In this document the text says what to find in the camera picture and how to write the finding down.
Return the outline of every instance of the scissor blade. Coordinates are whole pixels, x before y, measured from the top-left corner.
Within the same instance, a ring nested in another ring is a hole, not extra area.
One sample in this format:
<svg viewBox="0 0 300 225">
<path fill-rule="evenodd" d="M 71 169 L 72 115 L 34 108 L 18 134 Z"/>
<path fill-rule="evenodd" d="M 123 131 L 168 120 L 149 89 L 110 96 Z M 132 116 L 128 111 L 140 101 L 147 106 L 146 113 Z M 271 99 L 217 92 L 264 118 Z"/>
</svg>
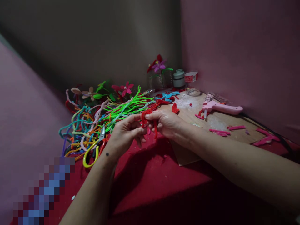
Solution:
<svg viewBox="0 0 300 225">
<path fill-rule="evenodd" d="M 103 125 L 102 129 L 101 129 L 101 136 L 100 138 L 103 139 L 105 136 L 105 125 Z"/>
</svg>

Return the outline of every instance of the yellow scissors handle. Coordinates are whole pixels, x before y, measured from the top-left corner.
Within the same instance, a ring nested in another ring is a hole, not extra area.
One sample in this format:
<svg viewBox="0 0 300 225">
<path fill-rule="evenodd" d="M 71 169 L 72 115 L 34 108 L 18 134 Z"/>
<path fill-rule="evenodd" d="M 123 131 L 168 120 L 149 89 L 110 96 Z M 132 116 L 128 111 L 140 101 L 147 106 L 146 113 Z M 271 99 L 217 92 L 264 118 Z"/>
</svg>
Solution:
<svg viewBox="0 0 300 225">
<path fill-rule="evenodd" d="M 87 155 L 88 153 L 90 152 L 90 150 L 95 146 L 95 144 L 97 144 L 98 142 L 95 142 L 92 144 L 91 147 L 88 148 L 88 150 L 85 152 L 84 156 L 83 156 L 83 160 L 82 160 L 82 163 L 83 163 L 83 166 L 85 168 L 90 168 L 94 165 L 94 163 L 96 162 L 96 160 L 98 159 L 98 156 L 99 156 L 99 146 L 96 147 L 96 157 L 95 157 L 95 161 L 91 164 L 91 165 L 88 165 L 87 164 Z"/>
</svg>

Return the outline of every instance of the person's left hand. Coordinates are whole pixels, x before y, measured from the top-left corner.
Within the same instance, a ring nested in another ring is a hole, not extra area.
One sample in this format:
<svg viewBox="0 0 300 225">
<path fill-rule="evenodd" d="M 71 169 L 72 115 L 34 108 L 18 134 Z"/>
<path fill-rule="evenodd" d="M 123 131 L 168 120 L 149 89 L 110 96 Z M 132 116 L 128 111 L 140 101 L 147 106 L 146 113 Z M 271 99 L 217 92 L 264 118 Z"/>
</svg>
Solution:
<svg viewBox="0 0 300 225">
<path fill-rule="evenodd" d="M 144 134 L 147 133 L 147 128 L 141 127 L 137 121 L 139 119 L 141 119 L 141 115 L 135 114 L 117 122 L 103 154 L 108 153 L 118 160 L 129 149 L 134 139 L 141 147 L 142 142 L 146 142 Z"/>
</svg>

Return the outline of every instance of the pixelated area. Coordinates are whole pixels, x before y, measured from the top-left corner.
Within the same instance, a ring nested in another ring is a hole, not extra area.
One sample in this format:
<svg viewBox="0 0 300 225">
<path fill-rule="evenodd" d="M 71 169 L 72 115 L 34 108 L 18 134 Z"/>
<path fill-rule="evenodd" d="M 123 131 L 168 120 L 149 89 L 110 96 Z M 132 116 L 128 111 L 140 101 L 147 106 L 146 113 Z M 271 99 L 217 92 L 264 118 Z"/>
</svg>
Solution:
<svg viewBox="0 0 300 225">
<path fill-rule="evenodd" d="M 64 194 L 65 181 L 75 170 L 75 158 L 56 157 L 54 164 L 45 165 L 40 173 L 37 185 L 29 189 L 29 195 L 23 196 L 22 202 L 13 204 L 13 225 L 49 224 L 50 210 L 59 202 L 59 195 Z"/>
</svg>

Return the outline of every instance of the red tablecloth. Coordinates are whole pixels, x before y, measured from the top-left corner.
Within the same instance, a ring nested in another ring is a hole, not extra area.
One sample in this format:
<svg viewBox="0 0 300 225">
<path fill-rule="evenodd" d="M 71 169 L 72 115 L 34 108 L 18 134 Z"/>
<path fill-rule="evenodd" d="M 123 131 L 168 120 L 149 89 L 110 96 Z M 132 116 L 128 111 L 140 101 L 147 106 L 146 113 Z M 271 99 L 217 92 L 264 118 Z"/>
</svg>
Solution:
<svg viewBox="0 0 300 225">
<path fill-rule="evenodd" d="M 275 208 L 230 183 L 205 161 L 179 167 L 168 139 L 159 134 L 155 141 L 153 133 L 146 139 L 142 148 L 134 141 L 118 162 L 109 224 L 283 223 Z M 278 142 L 263 148 L 287 154 Z M 72 170 L 45 224 L 60 222 L 89 171 L 81 160 Z"/>
</svg>

